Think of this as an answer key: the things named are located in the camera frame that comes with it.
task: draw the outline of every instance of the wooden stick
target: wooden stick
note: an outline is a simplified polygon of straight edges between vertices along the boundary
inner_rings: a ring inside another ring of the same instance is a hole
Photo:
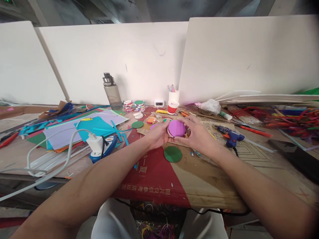
[[[230,123],[230,121],[227,121],[227,120],[225,120],[225,119],[223,119],[223,118],[219,118],[219,117],[215,117],[215,116],[207,116],[207,115],[202,115],[202,114],[196,114],[196,115],[198,115],[198,116],[203,116],[203,117],[207,117],[207,118],[211,118],[211,119],[214,119],[214,120],[220,120],[220,121],[224,121],[224,122]]]

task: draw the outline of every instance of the table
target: table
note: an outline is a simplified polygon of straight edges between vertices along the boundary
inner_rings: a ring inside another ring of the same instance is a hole
[[[189,110],[196,113],[196,109],[192,107],[189,107]],[[143,121],[154,111],[156,111],[156,108],[147,107],[144,117],[139,119],[139,121]],[[118,128],[125,127],[136,121],[132,113],[128,113],[125,116],[130,118],[130,120],[121,124]],[[209,118],[201,118],[201,120],[214,121]],[[250,140],[270,148],[266,143],[268,138],[238,127],[236,129]],[[272,139],[289,141],[277,130],[267,129],[266,131],[274,135]],[[136,129],[133,129],[132,132],[129,131],[128,134],[129,143],[142,137]],[[124,144],[122,143],[115,150],[125,147]],[[148,200],[154,203],[168,203],[184,207],[246,210],[245,203],[236,192],[230,179],[219,167],[203,161],[196,155],[192,156],[192,149],[180,145],[174,146],[177,146],[182,151],[182,160],[178,163],[169,163],[163,156],[163,151],[168,146],[172,146],[172,144],[166,143],[163,147],[152,150],[144,155],[140,159],[137,169],[132,169],[129,172],[125,180],[114,192],[113,197]],[[9,146],[0,149],[0,168],[2,169],[13,163],[14,165],[8,168],[26,167],[26,155],[32,147],[34,147],[34,144],[17,138]],[[278,153],[268,153],[262,149],[253,147],[249,143],[239,143],[237,149],[240,158],[247,163],[281,183],[308,204],[318,206],[317,196],[319,195],[319,187],[306,179]],[[31,158],[37,159],[45,153],[43,148],[38,148],[34,150]],[[310,153],[319,159],[319,150],[313,150]],[[75,176],[91,165],[92,162],[88,156],[84,156],[81,160],[68,166],[58,177],[52,178],[50,181],[66,183],[68,181],[65,178],[66,176],[69,174]],[[23,171],[2,173],[0,174],[0,178],[23,181],[38,179]]]

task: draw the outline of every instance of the green paper circle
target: green paper circle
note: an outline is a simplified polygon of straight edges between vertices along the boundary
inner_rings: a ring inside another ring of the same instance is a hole
[[[132,128],[141,128],[143,125],[144,123],[142,121],[136,121],[132,124]]]
[[[163,122],[165,123],[165,122],[166,122],[166,120],[170,120],[170,121],[172,121],[171,119],[169,119],[169,118],[166,118],[166,119],[164,119],[164,120],[163,120]]]
[[[182,152],[179,148],[169,146],[164,150],[164,156],[168,162],[177,163],[182,159]]]
[[[136,104],[136,105],[141,105],[141,104],[143,104],[144,102],[143,101],[135,101],[134,102],[134,104]]]

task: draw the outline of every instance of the colored paper stack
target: colored paper stack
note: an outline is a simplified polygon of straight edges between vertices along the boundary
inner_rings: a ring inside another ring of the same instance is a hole
[[[124,101],[123,110],[126,112],[132,112],[134,110],[133,101]]]
[[[143,101],[135,101],[134,104],[136,105],[136,110],[139,112],[144,112],[145,105]]]

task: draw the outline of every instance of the cluttered craft table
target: cluttered craft table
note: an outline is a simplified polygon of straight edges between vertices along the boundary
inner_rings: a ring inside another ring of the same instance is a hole
[[[150,106],[146,107],[145,112],[143,112],[143,117],[138,121],[145,122],[147,118],[154,116],[157,109],[158,108]],[[194,106],[187,107],[186,112],[198,113]],[[126,129],[129,125],[132,125],[133,122],[137,121],[132,113],[126,113],[124,116],[129,118],[129,120],[118,125],[118,129]],[[198,118],[206,129],[214,135],[216,140],[222,144],[225,144],[225,139],[220,132],[212,127],[212,122],[221,125],[226,124],[227,127],[239,131],[251,141],[271,148],[270,145],[266,143],[268,138],[239,127],[235,128],[234,125],[228,124],[228,122],[225,122],[222,118]],[[4,124],[5,121],[0,120],[0,126],[2,128],[5,127]],[[133,129],[126,132],[128,143],[131,144],[143,137],[143,134],[146,134],[149,128],[149,125],[144,124],[140,129]],[[264,130],[273,135],[272,139],[290,141],[276,129]],[[27,166],[27,153],[34,146],[34,143],[17,137],[10,145],[0,149],[0,169],[25,168]],[[122,142],[113,152],[125,146],[126,143]],[[176,146],[181,150],[182,159],[179,162],[170,163],[165,159],[164,150],[168,146]],[[279,182],[308,204],[318,206],[317,198],[319,195],[319,187],[305,178],[279,153],[270,153],[245,141],[238,142],[237,150],[242,160]],[[72,177],[91,166],[92,161],[87,155],[90,151],[90,148],[82,151],[78,155],[78,159],[75,163],[69,165],[57,175],[57,177],[49,181],[66,183]],[[318,149],[309,152],[315,158],[319,158]],[[33,151],[31,160],[35,160],[46,153],[46,149],[39,147]],[[38,179],[30,176],[28,172],[25,171],[7,171],[1,173],[0,178],[26,181],[35,181]],[[131,200],[147,200],[153,201],[154,203],[167,203],[182,207],[209,207],[238,211],[244,211],[247,208],[228,176],[219,167],[205,158],[205,156],[199,156],[194,153],[193,149],[181,144],[172,143],[166,143],[163,147],[145,154],[139,160],[136,169],[132,168],[114,192],[113,197]]]

